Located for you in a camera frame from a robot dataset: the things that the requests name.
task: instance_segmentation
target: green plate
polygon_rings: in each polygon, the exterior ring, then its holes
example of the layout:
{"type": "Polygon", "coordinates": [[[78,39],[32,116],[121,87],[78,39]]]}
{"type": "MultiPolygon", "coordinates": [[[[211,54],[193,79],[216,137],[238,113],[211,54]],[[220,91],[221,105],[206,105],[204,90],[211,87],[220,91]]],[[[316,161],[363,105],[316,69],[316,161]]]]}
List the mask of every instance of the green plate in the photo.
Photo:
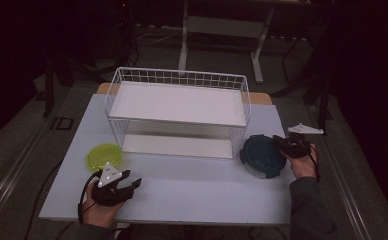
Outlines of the green plate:
{"type": "Polygon", "coordinates": [[[100,144],[88,153],[86,156],[88,169],[97,172],[103,169],[107,162],[113,167],[117,167],[122,161],[122,151],[117,144],[100,144]]]}

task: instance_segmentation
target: wire basket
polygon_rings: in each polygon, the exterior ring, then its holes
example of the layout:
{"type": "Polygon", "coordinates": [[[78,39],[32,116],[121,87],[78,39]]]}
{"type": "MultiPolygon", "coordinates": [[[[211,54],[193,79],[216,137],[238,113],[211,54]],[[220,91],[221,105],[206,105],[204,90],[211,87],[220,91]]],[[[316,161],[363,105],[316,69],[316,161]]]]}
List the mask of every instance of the wire basket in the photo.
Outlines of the wire basket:
{"type": "MultiPolygon", "coordinates": [[[[199,71],[180,71],[165,69],[147,69],[120,67],[116,70],[105,98],[106,114],[109,119],[116,142],[123,147],[128,126],[133,119],[122,119],[111,116],[111,111],[122,83],[139,82],[146,84],[179,85],[198,88],[217,88],[239,91],[246,126],[250,119],[250,96],[247,79],[242,75],[210,73],[199,71]]],[[[233,143],[243,137],[245,127],[232,127],[230,138],[233,143]]]]}

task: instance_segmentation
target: gray floor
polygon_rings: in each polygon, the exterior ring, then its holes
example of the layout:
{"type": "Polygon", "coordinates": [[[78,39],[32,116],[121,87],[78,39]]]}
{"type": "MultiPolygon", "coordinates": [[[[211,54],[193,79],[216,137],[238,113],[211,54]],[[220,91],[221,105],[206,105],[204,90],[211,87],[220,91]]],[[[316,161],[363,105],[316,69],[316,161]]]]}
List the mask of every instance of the gray floor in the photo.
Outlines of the gray floor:
{"type": "MultiPolygon", "coordinates": [[[[177,69],[179,46],[178,36],[156,44],[140,45],[136,66],[177,69]]],[[[227,45],[210,47],[194,42],[189,45],[187,70],[243,74],[249,80],[250,91],[274,92],[286,86],[280,61],[288,46],[289,43],[282,39],[266,42],[260,57],[265,78],[262,85],[254,82],[245,45],[237,48],[227,45]]],[[[310,51],[307,43],[300,43],[295,48],[287,61],[290,76],[301,69],[310,51]]],[[[97,87],[83,77],[78,78],[71,89],[57,86],[57,101],[50,118],[41,117],[43,102],[31,101],[0,132],[0,182],[17,160],[28,159],[23,174],[0,212],[0,239],[24,238],[37,192],[51,169],[65,156],[97,87]],[[74,126],[69,131],[51,130],[54,117],[73,118],[74,126]],[[38,132],[42,132],[40,138],[33,138],[38,132]],[[26,151],[29,153],[22,154],[26,146],[34,147],[32,151],[26,151]]],[[[300,89],[283,98],[273,99],[285,129],[299,122],[316,126],[317,106],[303,105],[300,99],[303,92],[304,89],[300,89]]],[[[327,122],[328,136],[310,138],[317,144],[320,153],[320,188],[328,211],[339,226],[341,239],[388,239],[388,204],[338,109],[336,99],[331,99],[329,111],[333,120],[327,122]]],[[[51,177],[42,191],[35,216],[53,180],[54,177],[51,177]]],[[[28,239],[54,239],[67,224],[35,218],[28,239]]],[[[73,239],[76,230],[77,224],[73,224],[61,239],[73,239]]],[[[284,239],[277,230],[289,235],[289,226],[265,227],[263,231],[259,227],[253,229],[253,233],[261,232],[256,239],[284,239]]]]}

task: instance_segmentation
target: sleeve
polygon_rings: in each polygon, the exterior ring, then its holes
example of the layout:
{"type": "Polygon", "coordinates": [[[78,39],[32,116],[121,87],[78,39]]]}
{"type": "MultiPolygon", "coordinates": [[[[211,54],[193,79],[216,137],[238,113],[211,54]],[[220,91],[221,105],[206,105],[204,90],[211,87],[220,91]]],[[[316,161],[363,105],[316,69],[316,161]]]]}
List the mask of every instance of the sleeve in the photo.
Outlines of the sleeve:
{"type": "Polygon", "coordinates": [[[290,185],[291,240],[339,239],[337,226],[326,211],[313,177],[299,178],[290,185]]]}
{"type": "Polygon", "coordinates": [[[107,240],[110,238],[109,228],[98,227],[90,224],[81,224],[76,240],[107,240]]]}

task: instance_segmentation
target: background desk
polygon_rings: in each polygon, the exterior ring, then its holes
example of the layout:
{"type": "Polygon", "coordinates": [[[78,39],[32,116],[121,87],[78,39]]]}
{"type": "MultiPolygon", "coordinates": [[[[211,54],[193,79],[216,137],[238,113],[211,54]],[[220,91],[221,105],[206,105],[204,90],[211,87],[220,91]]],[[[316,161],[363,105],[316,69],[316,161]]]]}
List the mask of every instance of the background desk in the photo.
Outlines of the background desk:
{"type": "MultiPolygon", "coordinates": [[[[77,219],[76,206],[83,185],[91,175],[85,165],[85,155],[98,144],[114,142],[104,113],[104,97],[93,95],[41,210],[41,218],[77,219]]],[[[284,135],[275,106],[252,105],[245,136],[260,133],[284,135]]],[[[134,198],[118,213],[117,221],[213,225],[289,223],[289,184],[294,180],[289,163],[280,177],[258,179],[244,169],[237,157],[221,160],[134,153],[124,153],[123,157],[124,163],[119,169],[131,170],[129,181],[142,177],[143,182],[134,198]]]]}

